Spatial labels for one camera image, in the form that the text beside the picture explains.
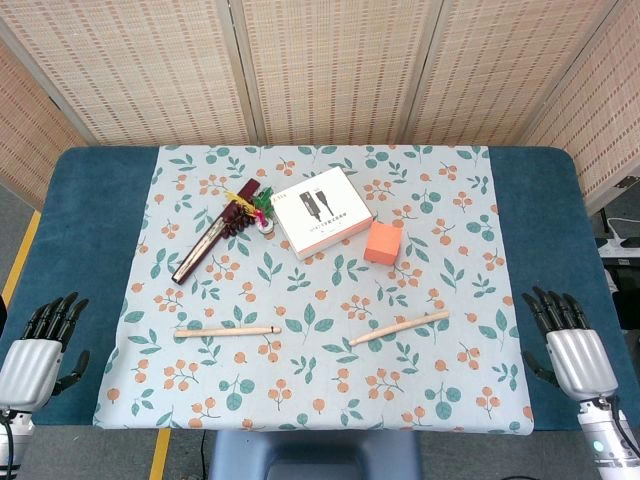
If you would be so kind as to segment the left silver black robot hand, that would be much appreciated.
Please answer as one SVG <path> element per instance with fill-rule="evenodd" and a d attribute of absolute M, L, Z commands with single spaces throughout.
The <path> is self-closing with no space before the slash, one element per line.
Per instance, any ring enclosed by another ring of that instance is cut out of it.
<path fill-rule="evenodd" d="M 85 373 L 90 352 L 80 353 L 75 368 L 61 377 L 59 370 L 76 324 L 89 304 L 76 292 L 37 308 L 21 337 L 8 349 L 1 367 L 1 413 L 32 414 L 49 399 L 75 385 Z"/>

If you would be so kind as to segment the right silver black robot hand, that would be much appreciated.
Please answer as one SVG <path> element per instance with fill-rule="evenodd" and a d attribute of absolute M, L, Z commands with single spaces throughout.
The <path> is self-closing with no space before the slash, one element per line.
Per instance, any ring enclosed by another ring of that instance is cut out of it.
<path fill-rule="evenodd" d="M 532 373 L 578 402 L 613 396 L 618 389 L 617 378 L 604 344 L 590 327 L 580 303 L 567 293 L 560 295 L 539 287 L 522 298 L 542 334 L 552 366 L 544 368 L 531 352 L 524 351 L 523 359 Z"/>

